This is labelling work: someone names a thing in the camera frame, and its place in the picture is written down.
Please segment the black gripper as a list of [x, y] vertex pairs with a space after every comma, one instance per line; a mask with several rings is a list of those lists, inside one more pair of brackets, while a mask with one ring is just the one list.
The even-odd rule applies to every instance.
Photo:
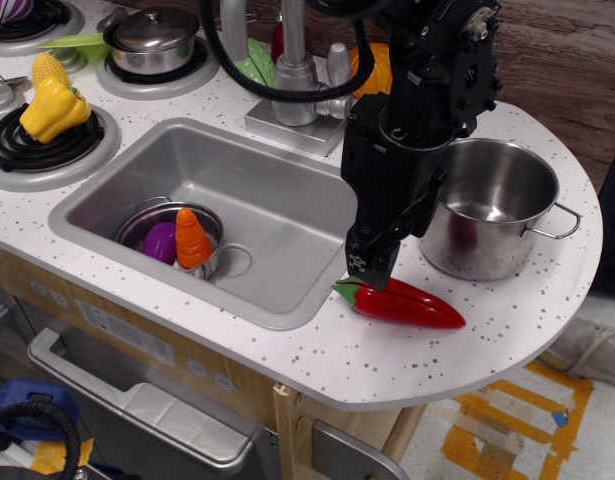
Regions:
[[369, 94], [352, 108], [341, 163], [357, 199], [345, 245], [347, 273], [365, 275], [378, 290], [388, 285], [400, 241], [420, 238], [429, 228], [444, 180], [441, 156], [455, 134], [444, 124], [429, 133], [408, 132], [388, 118], [388, 103], [385, 94]]

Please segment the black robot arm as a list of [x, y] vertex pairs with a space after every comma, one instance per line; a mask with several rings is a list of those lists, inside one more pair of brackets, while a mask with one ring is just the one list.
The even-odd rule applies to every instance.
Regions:
[[366, 94], [347, 122], [341, 176], [357, 199], [347, 272], [384, 289], [400, 244], [422, 237], [446, 177], [441, 157], [493, 110], [502, 84], [493, 42], [496, 1], [314, 1], [345, 20], [372, 18], [389, 35], [389, 93]]

